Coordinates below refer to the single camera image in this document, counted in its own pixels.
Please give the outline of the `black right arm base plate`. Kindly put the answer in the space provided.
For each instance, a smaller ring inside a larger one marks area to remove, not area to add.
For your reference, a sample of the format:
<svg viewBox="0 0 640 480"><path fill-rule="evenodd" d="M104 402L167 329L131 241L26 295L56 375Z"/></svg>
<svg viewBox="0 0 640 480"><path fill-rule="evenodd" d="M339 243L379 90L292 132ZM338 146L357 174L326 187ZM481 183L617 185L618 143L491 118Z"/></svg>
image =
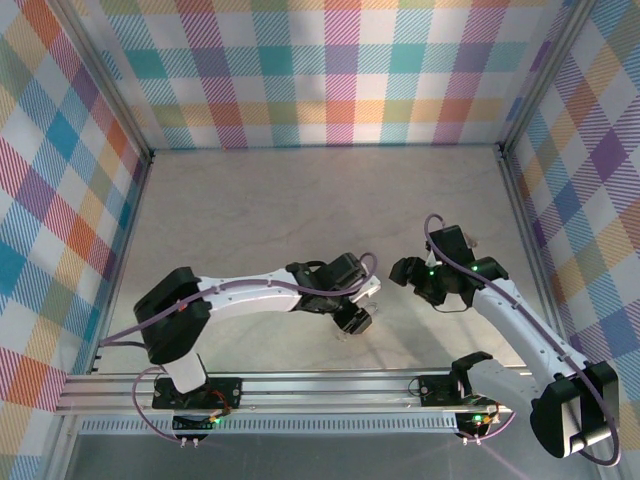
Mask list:
<svg viewBox="0 0 640 480"><path fill-rule="evenodd" d="M422 407L489 406L495 401L478 394L465 395L449 375L420 375L407 387L411 396L420 400Z"/></svg>

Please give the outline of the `aluminium mounting rail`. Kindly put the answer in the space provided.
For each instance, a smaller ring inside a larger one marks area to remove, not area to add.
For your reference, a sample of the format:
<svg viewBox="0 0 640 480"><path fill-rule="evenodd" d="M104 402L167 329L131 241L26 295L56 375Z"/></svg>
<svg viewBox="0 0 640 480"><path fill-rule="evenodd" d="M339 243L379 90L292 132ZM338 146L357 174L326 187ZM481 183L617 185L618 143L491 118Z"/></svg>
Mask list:
<svg viewBox="0 0 640 480"><path fill-rule="evenodd" d="M411 396L409 382L420 375L449 375L465 395L488 397L506 410L526 412L539 392L532 377L497 361L482 362L468 374L470 387L445 370L334 370L279 373L217 373L211 377L239 377L242 395L235 413L346 414L442 410L479 411L485 406L422 407ZM56 407L57 414L115 414L141 408L150 413L206 414L216 410L156 410L152 408L154 382L163 374L142 379L133 374L70 377Z"/></svg>

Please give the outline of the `black controller board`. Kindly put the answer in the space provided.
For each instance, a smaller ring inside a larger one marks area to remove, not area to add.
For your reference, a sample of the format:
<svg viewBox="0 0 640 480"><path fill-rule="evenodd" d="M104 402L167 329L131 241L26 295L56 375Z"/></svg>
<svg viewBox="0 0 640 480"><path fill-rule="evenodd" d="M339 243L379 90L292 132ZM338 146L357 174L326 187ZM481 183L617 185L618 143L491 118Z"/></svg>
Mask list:
<svg viewBox="0 0 640 480"><path fill-rule="evenodd" d="M198 448L209 434L220 424L221 416L181 416L174 415L171 429L179 440L180 446L185 448L192 445Z"/></svg>
<svg viewBox="0 0 640 480"><path fill-rule="evenodd" d="M492 413L456 413L455 420L458 431L455 435L463 445L480 445L491 433L491 428L501 422L500 414Z"/></svg>

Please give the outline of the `aluminium frame post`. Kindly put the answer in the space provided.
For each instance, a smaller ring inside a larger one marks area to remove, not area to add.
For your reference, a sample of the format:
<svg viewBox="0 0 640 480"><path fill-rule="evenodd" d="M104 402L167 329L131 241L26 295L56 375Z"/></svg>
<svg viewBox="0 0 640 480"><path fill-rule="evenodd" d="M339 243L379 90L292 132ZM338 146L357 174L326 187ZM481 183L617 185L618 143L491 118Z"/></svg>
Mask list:
<svg viewBox="0 0 640 480"><path fill-rule="evenodd" d="M597 1L549 0L515 76L517 85L508 97L510 110L493 147L543 318L561 337L566 336L566 331L534 233L533 220L518 186L515 150Z"/></svg>
<svg viewBox="0 0 640 480"><path fill-rule="evenodd" d="M106 303L96 326L90 330L87 350L79 355L74 370L82 377L91 378L98 373L102 355L100 341L106 337L115 311L116 301L123 281L125 266L130 254L135 228L139 218L139 208L144 198L146 183L154 160L154 149L145 140L131 109L117 88L110 69L107 67L98 47L91 39L71 0L47 0L53 13L69 34L74 47L111 108L123 131L138 148L141 163L136 171L139 179L134 182L131 213L123 229L121 252L116 255L112 279L106 290ZM56 414L45 441L44 458L35 480L64 480L78 435L78 419L75 413Z"/></svg>

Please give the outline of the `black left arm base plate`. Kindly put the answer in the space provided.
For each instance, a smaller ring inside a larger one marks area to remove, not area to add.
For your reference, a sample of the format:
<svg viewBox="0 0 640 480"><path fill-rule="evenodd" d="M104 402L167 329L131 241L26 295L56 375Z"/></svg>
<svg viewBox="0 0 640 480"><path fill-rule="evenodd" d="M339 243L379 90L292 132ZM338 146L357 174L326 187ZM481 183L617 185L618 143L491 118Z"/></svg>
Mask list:
<svg viewBox="0 0 640 480"><path fill-rule="evenodd" d="M239 377L209 377L204 385L187 393L177 390L169 377L154 382L152 408L156 410L237 409L242 395Z"/></svg>

